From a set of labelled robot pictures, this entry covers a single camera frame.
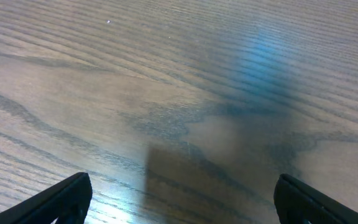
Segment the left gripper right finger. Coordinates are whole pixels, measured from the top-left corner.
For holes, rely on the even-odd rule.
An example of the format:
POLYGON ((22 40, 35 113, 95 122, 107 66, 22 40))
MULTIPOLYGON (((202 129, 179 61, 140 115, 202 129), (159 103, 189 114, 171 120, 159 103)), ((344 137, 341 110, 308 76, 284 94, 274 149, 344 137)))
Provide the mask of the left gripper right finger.
POLYGON ((304 182, 281 174, 273 195, 281 224, 358 224, 358 213, 304 182))

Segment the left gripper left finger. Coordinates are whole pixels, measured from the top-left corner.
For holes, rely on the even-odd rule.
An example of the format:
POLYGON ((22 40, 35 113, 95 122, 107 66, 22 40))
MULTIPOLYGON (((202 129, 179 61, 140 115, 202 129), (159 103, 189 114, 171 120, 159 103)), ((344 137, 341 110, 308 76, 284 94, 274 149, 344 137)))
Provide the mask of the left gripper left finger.
POLYGON ((93 189, 85 172, 76 173, 0 213, 0 224, 83 224, 93 189))

